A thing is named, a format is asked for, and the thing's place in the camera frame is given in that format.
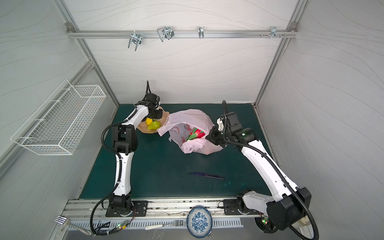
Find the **pink plastic bag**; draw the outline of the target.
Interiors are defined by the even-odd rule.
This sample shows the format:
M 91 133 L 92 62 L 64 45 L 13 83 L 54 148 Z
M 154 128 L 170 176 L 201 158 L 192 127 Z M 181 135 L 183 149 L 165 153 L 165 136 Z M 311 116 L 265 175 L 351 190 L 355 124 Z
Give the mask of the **pink plastic bag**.
M 169 133 L 170 140 L 185 154 L 210 155 L 223 149 L 207 139 L 213 127 L 214 124 L 207 114 L 201 110 L 189 109 L 170 114 L 157 132 L 160 136 Z

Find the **red dragon fruit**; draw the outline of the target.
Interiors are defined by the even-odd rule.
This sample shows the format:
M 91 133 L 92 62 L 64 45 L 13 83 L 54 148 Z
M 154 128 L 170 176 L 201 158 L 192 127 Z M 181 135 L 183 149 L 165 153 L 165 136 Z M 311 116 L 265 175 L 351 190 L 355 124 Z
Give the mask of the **red dragon fruit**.
M 186 141 L 191 141 L 194 139 L 201 139 L 204 137 L 206 133 L 198 128 L 193 128 L 192 131 L 189 133 Z

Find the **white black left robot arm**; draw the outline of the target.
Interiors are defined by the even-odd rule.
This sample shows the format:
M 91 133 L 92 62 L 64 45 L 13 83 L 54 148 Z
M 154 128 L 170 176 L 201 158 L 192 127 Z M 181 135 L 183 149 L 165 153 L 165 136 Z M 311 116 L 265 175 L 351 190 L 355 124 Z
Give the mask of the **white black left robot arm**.
M 159 103 L 140 101 L 123 121 L 112 127 L 117 166 L 115 186 L 109 202 L 110 208 L 121 215 L 127 215 L 133 209 L 130 180 L 133 156 L 138 148 L 136 129 L 147 118 L 161 119 L 162 116 Z

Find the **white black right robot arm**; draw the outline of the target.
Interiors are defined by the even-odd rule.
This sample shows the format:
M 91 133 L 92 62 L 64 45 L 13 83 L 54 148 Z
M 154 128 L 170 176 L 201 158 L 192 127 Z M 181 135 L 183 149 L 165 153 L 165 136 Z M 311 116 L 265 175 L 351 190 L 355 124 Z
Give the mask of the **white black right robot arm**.
M 223 113 L 207 139 L 221 147 L 233 146 L 251 162 L 266 183 L 270 196 L 248 191 L 241 195 L 241 205 L 246 209 L 263 213 L 277 230 L 293 228 L 301 219 L 308 218 L 317 228 L 309 205 L 312 198 L 307 188 L 299 188 L 266 151 L 255 132 L 244 129 L 234 112 Z

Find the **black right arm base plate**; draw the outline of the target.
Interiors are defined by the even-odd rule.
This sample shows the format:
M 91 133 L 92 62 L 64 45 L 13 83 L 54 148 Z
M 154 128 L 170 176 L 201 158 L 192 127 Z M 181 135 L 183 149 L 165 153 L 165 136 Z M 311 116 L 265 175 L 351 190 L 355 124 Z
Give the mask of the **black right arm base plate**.
M 258 211 L 247 209 L 237 199 L 224 199 L 218 203 L 218 208 L 224 211 L 225 216 L 261 216 Z

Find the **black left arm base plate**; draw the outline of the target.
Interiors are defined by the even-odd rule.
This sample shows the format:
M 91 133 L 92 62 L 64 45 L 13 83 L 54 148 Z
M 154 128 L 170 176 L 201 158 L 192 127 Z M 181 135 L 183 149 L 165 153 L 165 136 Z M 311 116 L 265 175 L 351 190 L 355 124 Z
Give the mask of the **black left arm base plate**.
M 148 203 L 148 201 L 132 201 L 125 207 L 119 207 L 115 203 L 110 203 L 107 208 L 106 217 L 145 217 Z

